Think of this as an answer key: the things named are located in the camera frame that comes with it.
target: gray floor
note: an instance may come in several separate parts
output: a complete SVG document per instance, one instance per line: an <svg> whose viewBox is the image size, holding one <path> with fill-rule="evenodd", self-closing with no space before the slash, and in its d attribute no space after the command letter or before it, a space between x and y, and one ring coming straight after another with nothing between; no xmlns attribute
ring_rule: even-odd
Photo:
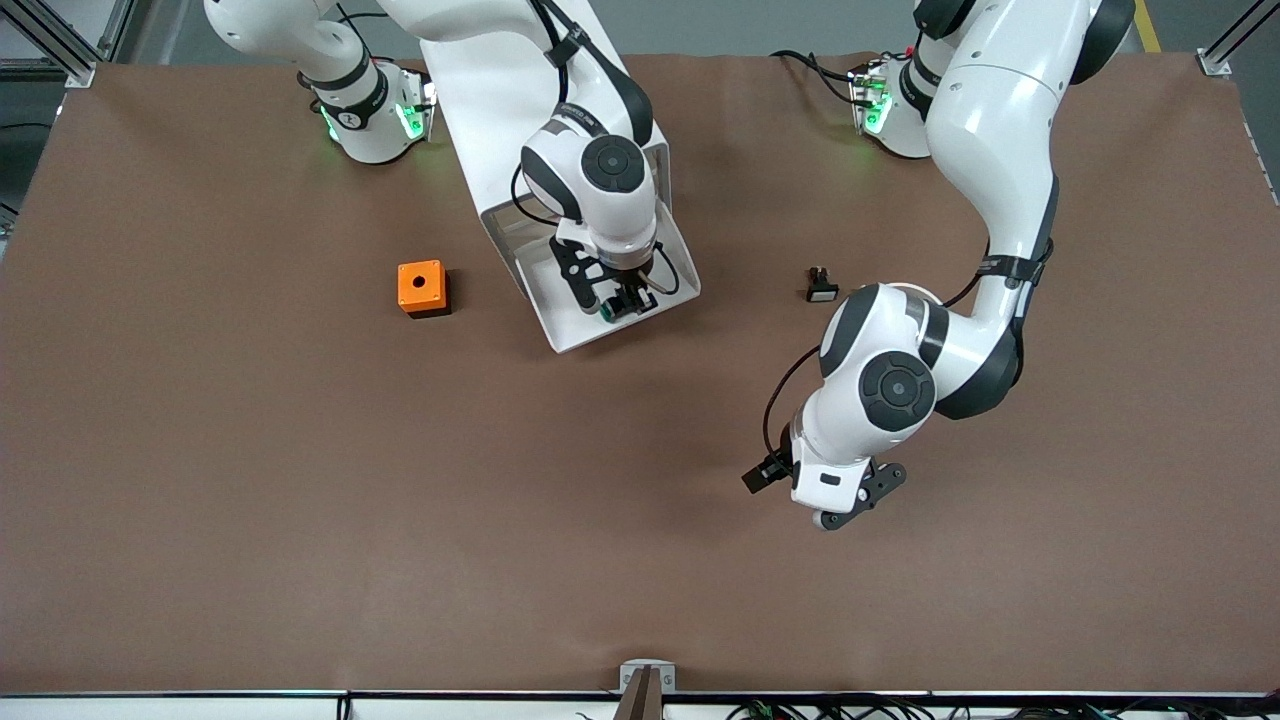
<svg viewBox="0 0 1280 720"><path fill-rule="evenodd" d="M1166 50L1208 44L1249 0L1147 0ZM378 10L374 0L347 0L348 13ZM914 37L909 0L593 0L621 53L764 55L782 47L819 54L895 49ZM330 18L337 19L332 12ZM160 64L268 61L223 44L200 0L152 0L133 20L137 42L122 59ZM381 18L357 19L375 54L416 55L415 41ZM1140 47L1135 38L1126 47ZM1274 19L1233 58L1262 158L1280 168L1280 19ZM61 101L60 83L0 81L0 124L50 122ZM0 131L0 201L20 208L44 147L42 128Z"/></svg>

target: wire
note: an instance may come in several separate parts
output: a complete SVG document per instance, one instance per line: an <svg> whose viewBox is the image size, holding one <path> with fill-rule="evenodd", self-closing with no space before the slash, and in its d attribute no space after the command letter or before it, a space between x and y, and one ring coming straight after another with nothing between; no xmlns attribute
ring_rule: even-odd
<svg viewBox="0 0 1280 720"><path fill-rule="evenodd" d="M548 220L547 218L539 218L538 215L535 215L535 214L530 213L529 210L526 210L525 206L520 204L520 199L516 197L516 179L518 179L518 178L520 178L520 165L516 165L516 172L511 174L511 204L516 206L516 210L520 210L520 213L522 215L525 215L530 220L534 220L535 223L541 223L544 225L552 225L552 227L559 227L559 223L553 222L553 220Z"/></svg>
<svg viewBox="0 0 1280 720"><path fill-rule="evenodd" d="M348 15L347 10L342 8L342 3L334 3L334 8L338 8L338 13L342 15L342 22L347 23L347 27L349 27L351 31L356 33L356 37L360 38L360 44L364 45L365 50L367 51L369 44L365 42L365 36L360 35L360 28L356 27L356 23L351 22L351 15Z"/></svg>
<svg viewBox="0 0 1280 720"><path fill-rule="evenodd" d="M947 300L946 302L943 302L942 306L943 307L951 307L956 302L960 302L961 300L964 300L966 295L969 295L970 292L973 292L973 288L978 284L978 279L982 275L974 275L974 277L969 278L969 284L964 286L964 290L961 290L960 292L957 292L956 296L952 297L951 300Z"/></svg>
<svg viewBox="0 0 1280 720"><path fill-rule="evenodd" d="M987 247L983 249L982 256L986 258L988 252L991 252L991 238L987 240ZM956 302L960 302L961 300L964 300L970 292L973 292L973 288L978 286L978 281L979 279L982 279L982 275L979 275L978 273L974 273L973 277L969 278L969 284L964 286L964 290L961 290L960 292L957 292L955 295L955 297L952 297L951 300L947 300L946 302L943 302L942 306L943 307L951 307Z"/></svg>
<svg viewBox="0 0 1280 720"><path fill-rule="evenodd" d="M796 53L795 50L778 50L777 53L769 54L769 56L771 58L795 58L795 59L800 60L801 63L804 63L804 65L806 68L809 68L810 70L818 73L818 77L822 78L822 83L826 85L827 90L829 90L831 94L835 95L836 97L840 97L842 101L845 101L845 102L847 102L850 105L858 105L860 108L869 108L870 106L870 102L868 102L865 100L855 100L852 97L847 97L844 92L836 90L836 86L831 85L831 79L828 79L828 78L835 78L835 79L840 79L840 81L847 82L849 81L849 74L847 73L846 74L840 74L840 73L837 73L835 70L829 70L829 69L819 65L818 64L818 58L813 53L809 53L809 55L805 56L805 55L801 55L801 54Z"/></svg>
<svg viewBox="0 0 1280 720"><path fill-rule="evenodd" d="M787 474L792 473L794 466L787 462L783 462L782 459L778 457L778 451L773 448L773 441L769 439L769 415L773 413L773 404L778 401L778 396L782 395L782 388L786 387L787 380L790 380L791 375L794 375L796 370L800 369L800 365L804 365L805 360L817 355L819 348L822 348L820 345L813 346L808 352L801 355L800 359L796 360L790 368L787 368L787 372L782 374L782 379L778 380L778 387L773 388L773 395L769 396L769 401L764 405L764 421L762 423L762 430L764 434L764 448L769 451L769 457L774 462L777 462L780 468L785 469Z"/></svg>
<svg viewBox="0 0 1280 720"><path fill-rule="evenodd" d="M667 256L667 251L662 249L662 243L659 242L654 247L655 250L658 250L658 255L662 255L662 259L667 261L667 268L671 269L671 277L676 278L676 287L667 290L659 286L658 283L653 282L652 279L649 279L649 274L643 270L639 273L640 279L644 281L644 284L649 286L649 290L657 292L658 295L676 295L677 292L680 292L680 273L676 272L676 265L675 263L671 261L671 258Z"/></svg>
<svg viewBox="0 0 1280 720"><path fill-rule="evenodd" d="M0 129L14 129L14 128L46 128L54 129L51 123L12 123L8 126L0 126Z"/></svg>
<svg viewBox="0 0 1280 720"><path fill-rule="evenodd" d="M556 47L561 44L561 36L556 31L556 23L552 20L550 14L547 12L547 5L541 0L532 0L531 5L534 6L534 14L543 23L543 29L547 31L547 38L552 41L552 47ZM556 101L558 104L568 100L568 67L561 65L557 68L557 76L559 77L559 96Z"/></svg>
<svg viewBox="0 0 1280 720"><path fill-rule="evenodd" d="M794 58L796 60L800 60L805 65L808 65L810 70L814 70L817 73L822 73L822 74L829 77L831 79L846 79L849 77L846 74L837 73L836 70L831 70L831 69L827 69L827 68L819 65L818 64L818 58L813 53L809 53L809 55L805 56L805 55L801 55L801 54L796 53L795 50L778 50L777 53L771 53L769 58Z"/></svg>

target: small black object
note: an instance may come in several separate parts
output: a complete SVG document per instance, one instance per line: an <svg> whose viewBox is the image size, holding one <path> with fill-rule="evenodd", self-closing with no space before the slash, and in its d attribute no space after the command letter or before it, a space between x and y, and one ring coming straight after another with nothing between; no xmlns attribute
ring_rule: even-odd
<svg viewBox="0 0 1280 720"><path fill-rule="evenodd" d="M840 297L840 286L827 279L827 268L809 268L809 290L805 291L806 302L833 302Z"/></svg>
<svg viewBox="0 0 1280 720"><path fill-rule="evenodd" d="M746 489L751 491L751 495L755 495L788 475L787 468L782 465L787 461L787 459L774 459L773 455L769 455L764 462L742 473L742 483L746 484Z"/></svg>
<svg viewBox="0 0 1280 720"><path fill-rule="evenodd" d="M858 515L868 510L874 510L877 502L883 500L886 495L893 492L905 482L905 468L897 462L877 468L876 459L873 457L870 465L867 466L867 474L863 475L863 482L858 488L859 498L854 502L854 509L849 512L823 512L822 518L819 518L822 529L838 530L840 528L844 528ZM867 491L865 498L860 497L861 491Z"/></svg>

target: green led light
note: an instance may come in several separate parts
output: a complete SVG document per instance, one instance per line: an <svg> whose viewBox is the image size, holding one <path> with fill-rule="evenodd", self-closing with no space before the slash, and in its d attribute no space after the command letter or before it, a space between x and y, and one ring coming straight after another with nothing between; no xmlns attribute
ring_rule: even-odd
<svg viewBox="0 0 1280 720"><path fill-rule="evenodd" d="M401 124L404 126L404 135L407 135L410 140L422 137L422 120L419 119L421 113L413 108L404 108L399 104L396 105L396 110L398 110L397 117L399 117Z"/></svg>
<svg viewBox="0 0 1280 720"><path fill-rule="evenodd" d="M329 126L329 138L340 143L342 141L338 140L338 131L333 129L333 118L329 117L329 111L325 110L324 106L320 108L320 117L324 118L324 124Z"/></svg>
<svg viewBox="0 0 1280 720"><path fill-rule="evenodd" d="M879 132L884 128L884 118L893 108L893 99L888 92L881 96L879 102L867 110L867 132Z"/></svg>

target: metal mount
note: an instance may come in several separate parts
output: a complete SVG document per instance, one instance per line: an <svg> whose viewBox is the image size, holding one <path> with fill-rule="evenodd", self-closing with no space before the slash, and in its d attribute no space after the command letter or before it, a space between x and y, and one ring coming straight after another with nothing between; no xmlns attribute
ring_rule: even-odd
<svg viewBox="0 0 1280 720"><path fill-rule="evenodd" d="M97 63L88 64L88 74L67 76L67 90L86 90L93 86L93 76L97 74Z"/></svg>
<svg viewBox="0 0 1280 720"><path fill-rule="evenodd" d="M1220 63L1212 61L1203 47L1196 49L1196 61L1201 64L1201 70L1208 77L1231 77L1231 63L1228 63L1225 58Z"/></svg>
<svg viewBox="0 0 1280 720"><path fill-rule="evenodd" d="M636 673L644 670L645 667L653 667L658 673L658 688L662 694L671 694L676 692L676 664L667 662L666 660L627 660L618 667L618 692L625 693L627 684L635 676Z"/></svg>
<svg viewBox="0 0 1280 720"><path fill-rule="evenodd" d="M1210 77L1230 77L1231 65L1226 59L1231 53L1244 44L1271 15L1280 10L1280 0L1254 0L1253 5L1244 12L1221 37L1213 41L1208 49L1196 50L1196 59L1201 69Z"/></svg>

